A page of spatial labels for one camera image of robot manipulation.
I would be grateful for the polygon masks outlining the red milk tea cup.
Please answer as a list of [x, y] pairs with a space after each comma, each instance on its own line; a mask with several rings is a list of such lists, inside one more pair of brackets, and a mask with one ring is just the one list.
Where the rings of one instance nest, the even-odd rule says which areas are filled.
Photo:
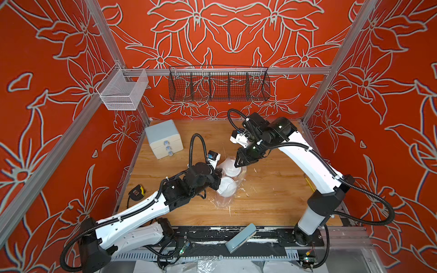
[[241, 168], [240, 167], [235, 167], [235, 160], [231, 159], [231, 158], [227, 158], [223, 164], [222, 164], [222, 169], [224, 172], [225, 176], [229, 176], [229, 177], [238, 177], [239, 174], [241, 174]]
[[231, 178], [223, 176], [220, 181], [218, 190], [216, 191], [220, 196], [224, 198], [231, 197], [237, 191], [238, 184]]

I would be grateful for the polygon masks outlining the clear plastic carrier bag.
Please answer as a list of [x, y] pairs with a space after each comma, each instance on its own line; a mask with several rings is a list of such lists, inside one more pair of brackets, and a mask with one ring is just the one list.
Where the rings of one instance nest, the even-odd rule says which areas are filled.
[[228, 157], [217, 166], [222, 177], [219, 188], [216, 190], [214, 205], [219, 209], [230, 207], [241, 183], [245, 180], [247, 168], [236, 167], [235, 162], [235, 157]]

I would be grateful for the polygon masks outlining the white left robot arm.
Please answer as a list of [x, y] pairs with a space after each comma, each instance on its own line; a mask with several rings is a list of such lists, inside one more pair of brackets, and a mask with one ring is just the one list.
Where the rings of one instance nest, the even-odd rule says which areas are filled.
[[193, 163], [193, 146], [199, 138], [206, 151], [204, 138], [195, 133], [190, 140], [188, 167], [160, 182], [151, 196], [123, 212], [95, 221], [88, 218], [80, 225], [79, 233], [66, 243], [60, 253], [60, 266], [69, 273], [94, 273], [107, 265], [120, 249], [116, 241], [141, 225], [188, 204], [200, 196], [206, 198], [206, 189], [218, 190], [221, 171], [216, 169], [217, 153], [204, 154], [204, 161]]

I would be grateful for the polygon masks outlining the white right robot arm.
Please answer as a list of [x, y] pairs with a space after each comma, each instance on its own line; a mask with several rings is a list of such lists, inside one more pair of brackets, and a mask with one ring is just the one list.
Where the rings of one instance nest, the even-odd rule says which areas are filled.
[[[234, 126], [231, 136], [238, 143], [235, 167], [246, 167], [266, 157], [268, 151], [278, 149], [287, 155], [314, 183], [315, 192], [307, 200], [307, 208], [294, 227], [294, 240], [299, 246], [307, 246], [316, 230], [332, 215], [371, 226], [385, 226], [395, 219], [393, 207], [381, 196], [355, 186], [350, 175], [343, 175], [331, 167], [303, 138], [297, 127], [287, 118], [279, 117], [273, 122], [258, 113], [248, 116], [237, 109], [229, 109], [228, 121], [234, 125], [232, 114], [243, 119], [242, 126]], [[354, 189], [380, 202], [388, 211], [383, 220], [368, 221], [338, 211], [348, 190]]]

